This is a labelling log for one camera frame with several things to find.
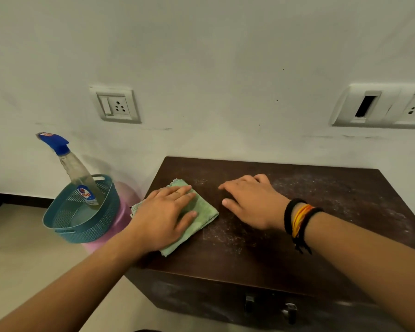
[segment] person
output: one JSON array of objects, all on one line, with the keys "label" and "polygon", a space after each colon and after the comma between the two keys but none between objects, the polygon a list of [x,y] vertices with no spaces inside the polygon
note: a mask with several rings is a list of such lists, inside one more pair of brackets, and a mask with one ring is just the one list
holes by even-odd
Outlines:
[{"label": "person", "polygon": [[[140,257],[177,241],[196,217],[177,218],[194,193],[190,186],[151,192],[133,221],[104,246],[0,320],[0,332],[78,331]],[[288,198],[264,174],[220,185],[235,199],[222,204],[258,229],[285,230]],[[297,204],[292,215],[303,205]],[[370,295],[409,331],[415,331],[415,250],[324,212],[305,228],[304,240]]]}]

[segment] white wall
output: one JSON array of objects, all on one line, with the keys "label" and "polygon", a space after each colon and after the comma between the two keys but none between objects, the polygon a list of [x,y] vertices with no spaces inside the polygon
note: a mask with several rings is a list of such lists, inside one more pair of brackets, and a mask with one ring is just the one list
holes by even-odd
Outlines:
[{"label": "white wall", "polygon": [[[67,184],[48,131],[140,195],[166,155],[354,166],[415,213],[415,130],[328,125],[363,81],[415,82],[415,0],[0,0],[0,192]],[[143,124],[90,84],[132,87]]]}]

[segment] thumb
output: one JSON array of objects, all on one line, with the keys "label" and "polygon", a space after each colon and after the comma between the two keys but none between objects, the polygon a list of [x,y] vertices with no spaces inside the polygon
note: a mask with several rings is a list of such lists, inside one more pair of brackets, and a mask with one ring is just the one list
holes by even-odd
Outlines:
[{"label": "thumb", "polygon": [[230,210],[232,213],[234,213],[238,218],[243,215],[243,209],[236,201],[233,201],[232,199],[223,199],[221,202],[224,207],[226,207],[228,210]]},{"label": "thumb", "polygon": [[198,213],[196,211],[191,211],[186,213],[178,222],[175,230],[179,234],[183,234],[186,229],[193,223],[194,219],[197,217]]}]

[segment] pink stool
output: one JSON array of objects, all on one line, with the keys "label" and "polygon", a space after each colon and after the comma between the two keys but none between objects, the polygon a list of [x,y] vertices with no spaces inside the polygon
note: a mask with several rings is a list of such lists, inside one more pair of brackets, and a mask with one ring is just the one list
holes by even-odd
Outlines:
[{"label": "pink stool", "polygon": [[117,212],[111,227],[103,234],[103,236],[95,241],[82,243],[84,249],[86,249],[89,254],[104,245],[106,241],[115,234],[120,233],[130,223],[131,211],[129,205],[135,205],[140,202],[138,195],[128,185],[121,182],[115,182],[114,185],[116,186],[117,193],[120,197],[120,209]]}]

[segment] wooden table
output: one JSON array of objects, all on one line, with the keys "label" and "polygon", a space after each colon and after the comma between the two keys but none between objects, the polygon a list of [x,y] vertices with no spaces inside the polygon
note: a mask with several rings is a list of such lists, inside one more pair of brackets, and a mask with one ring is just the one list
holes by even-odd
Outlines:
[{"label": "wooden table", "polygon": [[182,178],[220,215],[168,257],[147,256],[127,278],[158,308],[235,324],[402,331],[321,256],[299,254],[285,233],[253,229],[221,205],[230,197],[221,183],[258,173],[289,199],[415,248],[415,216],[379,170],[166,157],[148,194]]}]

